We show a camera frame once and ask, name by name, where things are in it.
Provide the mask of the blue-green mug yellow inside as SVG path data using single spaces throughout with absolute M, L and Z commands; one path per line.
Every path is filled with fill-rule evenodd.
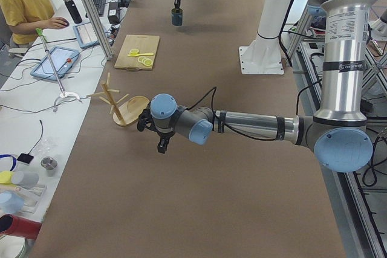
M 171 10 L 171 21 L 174 26 L 182 26 L 183 24 L 183 10 L 173 8 Z

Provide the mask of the wooden cup rack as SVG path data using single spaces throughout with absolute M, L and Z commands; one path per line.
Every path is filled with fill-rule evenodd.
M 109 114 L 117 125 L 125 127 L 135 123 L 138 116 L 146 109 L 149 99 L 142 95 L 129 98 L 129 94 L 125 94 L 116 100 L 113 93 L 120 93 L 120 90 L 111 88 L 110 81 L 111 74 L 108 73 L 106 80 L 100 83 L 102 91 L 89 94 L 87 97 L 97 97 L 109 105 Z

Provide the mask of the grey cup lying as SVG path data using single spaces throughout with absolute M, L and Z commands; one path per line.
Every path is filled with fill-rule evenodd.
M 13 174 L 11 182 L 25 189 L 31 189 L 38 184 L 39 175 L 34 172 L 17 171 Z

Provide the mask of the yellow cup lying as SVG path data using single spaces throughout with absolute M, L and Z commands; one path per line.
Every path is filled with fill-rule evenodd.
M 1 171 L 0 172 L 0 184 L 11 184 L 14 172 L 12 171 Z

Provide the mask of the light blue cup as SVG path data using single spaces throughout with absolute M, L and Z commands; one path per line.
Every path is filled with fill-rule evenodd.
M 1 210 L 6 214 L 20 211 L 24 206 L 24 200 L 15 192 L 5 191 L 1 193 Z

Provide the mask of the black power adapter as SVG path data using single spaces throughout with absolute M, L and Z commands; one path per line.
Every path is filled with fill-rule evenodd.
M 120 6 L 117 1 L 109 3 L 108 20 L 110 24 L 118 24 L 120 22 Z

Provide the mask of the lemon slice on knife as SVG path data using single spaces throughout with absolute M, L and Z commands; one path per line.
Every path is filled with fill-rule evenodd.
M 138 56 L 139 52 L 140 52 L 139 49 L 132 48 L 130 49 L 128 56 Z

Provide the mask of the blue-cased tablet standing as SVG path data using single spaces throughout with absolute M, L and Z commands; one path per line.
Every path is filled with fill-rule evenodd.
M 73 31 L 81 49 L 89 48 L 99 43 L 90 22 L 73 25 Z

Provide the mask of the silver grabber tool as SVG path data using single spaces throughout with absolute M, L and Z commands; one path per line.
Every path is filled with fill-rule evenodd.
M 47 40 L 43 34 L 43 29 L 36 29 L 37 35 L 41 39 L 46 56 L 39 62 L 31 72 L 31 75 L 42 80 L 56 81 L 59 85 L 60 94 L 55 99 L 53 112 L 65 100 L 74 98 L 80 102 L 80 96 L 75 92 L 67 91 L 62 84 L 62 78 L 73 67 L 79 58 L 80 52 L 70 48 L 55 46 L 51 49 L 47 47 Z

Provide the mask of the blue-cased tablet flat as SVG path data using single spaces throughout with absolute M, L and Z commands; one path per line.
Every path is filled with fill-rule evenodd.
M 49 50 L 50 56 L 58 76 L 62 78 L 75 65 L 79 58 L 80 51 L 55 46 Z M 56 77 L 51 67 L 51 63 L 45 56 L 31 71 L 30 75 L 37 79 L 56 81 Z

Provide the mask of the small black square device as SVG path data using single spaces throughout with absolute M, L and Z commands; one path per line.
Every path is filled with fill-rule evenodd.
M 24 164 L 30 164 L 33 159 L 33 155 L 30 155 L 29 153 L 21 153 L 16 160 Z

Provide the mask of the person in yellow shirt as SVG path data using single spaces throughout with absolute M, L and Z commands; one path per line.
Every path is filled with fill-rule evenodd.
M 12 32 L 10 45 L 28 48 L 37 38 L 37 28 L 59 30 L 66 20 L 54 16 L 50 0 L 1 0 L 1 10 Z

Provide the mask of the red cylinder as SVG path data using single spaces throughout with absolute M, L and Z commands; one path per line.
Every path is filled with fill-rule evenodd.
M 42 224 L 29 219 L 5 214 L 1 216 L 1 234 L 36 240 Z

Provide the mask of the aluminium frame post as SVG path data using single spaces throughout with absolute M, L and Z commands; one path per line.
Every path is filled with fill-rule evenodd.
M 113 57 L 111 46 L 108 42 L 108 38 L 105 34 L 103 25 L 100 21 L 96 7 L 93 0 L 82 0 L 83 6 L 85 7 L 88 18 L 93 26 L 94 32 L 97 36 L 100 46 L 104 52 L 106 60 L 111 60 Z

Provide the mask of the aluminium frame structure right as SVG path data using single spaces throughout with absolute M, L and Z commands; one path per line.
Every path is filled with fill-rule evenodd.
M 339 156 L 368 158 L 343 172 L 322 168 L 348 257 L 386 256 L 386 75 L 359 29 L 360 7 L 334 13 L 333 29 L 322 37 L 304 9 L 290 31 L 293 65 L 305 70 L 303 104 L 322 130 L 326 147 Z

